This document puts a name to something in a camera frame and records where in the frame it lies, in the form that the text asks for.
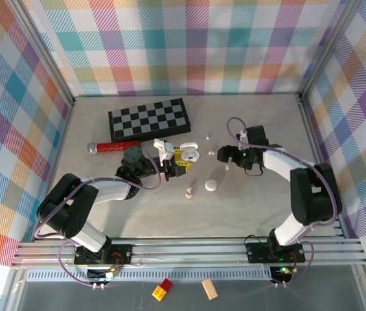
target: plaid fabric wall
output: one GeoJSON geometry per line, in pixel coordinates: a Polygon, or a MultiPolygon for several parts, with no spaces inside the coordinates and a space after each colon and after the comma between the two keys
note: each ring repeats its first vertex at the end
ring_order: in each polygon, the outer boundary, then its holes
{"type": "Polygon", "coordinates": [[[345,221],[366,250],[366,0],[310,102],[324,156],[336,173],[345,221]]]}
{"type": "Polygon", "coordinates": [[[89,96],[294,93],[344,2],[25,0],[73,92],[89,96]]]}
{"type": "Polygon", "coordinates": [[[31,234],[67,111],[5,0],[0,0],[0,300],[18,242],[31,234]]]}

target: red toy microphone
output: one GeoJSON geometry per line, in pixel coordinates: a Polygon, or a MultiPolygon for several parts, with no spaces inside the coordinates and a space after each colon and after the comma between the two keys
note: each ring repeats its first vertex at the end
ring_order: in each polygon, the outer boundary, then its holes
{"type": "Polygon", "coordinates": [[[97,154],[99,152],[115,152],[115,151],[124,151],[128,147],[138,146],[140,147],[139,141],[121,141],[119,143],[90,143],[87,144],[86,151],[89,154],[97,154]]]}

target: gray table surface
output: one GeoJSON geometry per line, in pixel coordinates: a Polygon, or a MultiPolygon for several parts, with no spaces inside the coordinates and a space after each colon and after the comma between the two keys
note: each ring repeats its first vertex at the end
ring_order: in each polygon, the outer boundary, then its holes
{"type": "MultiPolygon", "coordinates": [[[[90,155],[90,142],[110,141],[108,111],[178,97],[79,98],[74,107],[55,182],[65,173],[80,177],[113,176],[122,152],[90,155]]],[[[290,214],[290,184],[278,174],[265,171],[249,177],[236,166],[225,165],[209,155],[235,142],[226,131],[229,117],[238,116],[248,126],[264,125],[270,143],[313,161],[310,143],[294,95],[235,95],[183,97],[189,115],[190,133],[167,137],[174,146],[197,142],[200,159],[188,174],[172,178],[155,191],[140,191],[128,201],[94,205],[88,220],[108,236],[267,236],[290,214]],[[211,140],[205,139],[211,133],[211,140]],[[215,192],[205,190],[209,178],[218,182],[215,192]],[[193,199],[186,189],[193,186],[193,199]]],[[[233,124],[233,131],[241,129],[233,124]]],[[[156,149],[149,146],[152,155],[156,149]]],[[[156,177],[144,178],[153,186],[156,177]]],[[[316,229],[315,235],[333,235],[332,228],[316,229]]]]}

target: black and white checkered board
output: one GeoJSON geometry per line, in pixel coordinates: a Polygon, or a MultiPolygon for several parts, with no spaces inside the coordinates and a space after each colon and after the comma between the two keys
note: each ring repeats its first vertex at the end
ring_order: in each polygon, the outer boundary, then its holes
{"type": "Polygon", "coordinates": [[[182,98],[110,111],[111,140],[149,141],[190,132],[182,98]]]}

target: yellow lego brick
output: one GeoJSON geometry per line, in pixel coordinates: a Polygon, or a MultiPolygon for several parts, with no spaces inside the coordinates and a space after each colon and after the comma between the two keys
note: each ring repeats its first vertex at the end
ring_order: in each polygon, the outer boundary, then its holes
{"type": "Polygon", "coordinates": [[[154,290],[154,292],[152,293],[152,295],[158,300],[161,301],[163,300],[165,294],[167,294],[167,292],[161,287],[161,286],[157,286],[157,288],[154,290]]]}
{"type": "Polygon", "coordinates": [[[181,154],[183,151],[179,148],[174,148],[174,159],[176,160],[176,165],[180,167],[185,167],[185,172],[187,173],[193,166],[193,162],[186,162],[181,159],[181,154]]]}

